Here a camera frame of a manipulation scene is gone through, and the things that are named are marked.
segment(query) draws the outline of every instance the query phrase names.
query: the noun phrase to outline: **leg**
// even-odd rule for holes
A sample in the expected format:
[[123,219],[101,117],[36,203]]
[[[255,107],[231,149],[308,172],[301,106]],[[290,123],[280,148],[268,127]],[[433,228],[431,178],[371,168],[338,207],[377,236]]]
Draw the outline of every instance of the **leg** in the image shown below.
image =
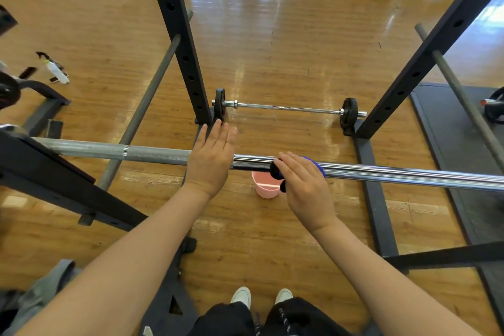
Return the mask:
[[187,336],[247,336],[255,335],[254,320],[249,310],[250,291],[239,288],[231,304],[217,304],[201,316]]
[[278,333],[282,329],[283,332],[288,334],[351,336],[351,333],[337,325],[329,316],[311,303],[301,298],[293,298],[292,294],[290,294],[290,298],[286,293],[281,295],[282,291],[278,296],[283,296],[280,299],[286,300],[278,301],[279,297],[277,297],[277,302],[266,319],[265,331]]

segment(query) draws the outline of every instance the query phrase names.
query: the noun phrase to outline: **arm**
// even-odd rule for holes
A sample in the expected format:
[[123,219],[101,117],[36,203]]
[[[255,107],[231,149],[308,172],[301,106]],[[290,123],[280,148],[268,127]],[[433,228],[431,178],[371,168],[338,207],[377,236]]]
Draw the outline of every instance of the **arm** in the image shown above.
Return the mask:
[[336,217],[329,187],[313,162],[280,153],[275,164],[292,211],[348,278],[384,335],[478,335],[351,233]]
[[187,161],[185,185],[93,260],[18,336],[133,333],[180,243],[227,179],[237,130],[218,120],[207,140],[206,131],[204,125]]

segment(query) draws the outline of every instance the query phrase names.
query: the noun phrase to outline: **pink bucket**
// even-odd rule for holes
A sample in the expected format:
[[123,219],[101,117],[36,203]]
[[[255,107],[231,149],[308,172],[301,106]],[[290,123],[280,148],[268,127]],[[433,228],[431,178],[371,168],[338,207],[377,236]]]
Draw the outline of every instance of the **pink bucket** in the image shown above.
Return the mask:
[[262,198],[274,198],[280,192],[282,180],[274,179],[269,173],[252,172],[252,180],[254,180],[255,191]]

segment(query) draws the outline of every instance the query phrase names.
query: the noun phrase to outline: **wooden floor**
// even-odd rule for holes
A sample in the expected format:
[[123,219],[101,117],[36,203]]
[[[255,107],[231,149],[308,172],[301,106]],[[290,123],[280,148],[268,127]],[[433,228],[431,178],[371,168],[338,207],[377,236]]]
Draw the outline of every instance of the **wooden floor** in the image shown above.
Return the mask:
[[[118,142],[169,37],[156,0],[0,0],[19,25],[0,39],[12,73],[42,66],[45,51],[66,66],[69,85],[55,88],[72,104],[58,118],[64,138]],[[245,103],[337,109],[345,97],[370,111],[420,45],[413,26],[431,29],[453,0],[186,0],[209,98],[218,87]],[[500,87],[504,73],[504,0],[494,0],[447,58],[464,84]],[[45,71],[39,80],[49,78]],[[443,81],[438,70],[426,78]],[[30,91],[3,110],[22,123],[40,103]],[[333,117],[229,110],[240,131],[237,152],[292,150],[320,161],[355,162],[352,143]],[[178,66],[170,66],[134,144],[189,149],[196,127]],[[435,168],[406,101],[372,139],[377,163]],[[95,177],[104,160],[71,159]],[[184,169],[124,162],[110,191],[146,214],[180,186]],[[331,180],[339,217],[373,247],[360,183]],[[441,188],[384,184],[401,253],[464,244]],[[123,235],[21,193],[0,202],[0,286],[27,288],[61,258],[80,266]],[[262,319],[277,292],[290,288],[357,332],[368,313],[349,282],[287,208],[284,196],[259,198],[250,174],[232,171],[223,191],[192,228],[194,254],[183,280],[200,313],[247,285]],[[414,271],[411,279],[484,335],[500,334],[473,269]]]

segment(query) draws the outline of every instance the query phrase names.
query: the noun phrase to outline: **shoe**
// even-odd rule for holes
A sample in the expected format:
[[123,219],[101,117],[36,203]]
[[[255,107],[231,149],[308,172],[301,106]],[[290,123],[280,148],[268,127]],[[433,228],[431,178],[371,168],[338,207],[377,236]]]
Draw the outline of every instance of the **shoe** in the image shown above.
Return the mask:
[[294,296],[292,292],[286,288],[282,288],[275,299],[275,304],[284,302],[286,300],[292,299]]
[[242,302],[250,309],[250,303],[252,302],[252,295],[247,287],[240,287],[236,290],[233,297],[231,298],[231,303]]

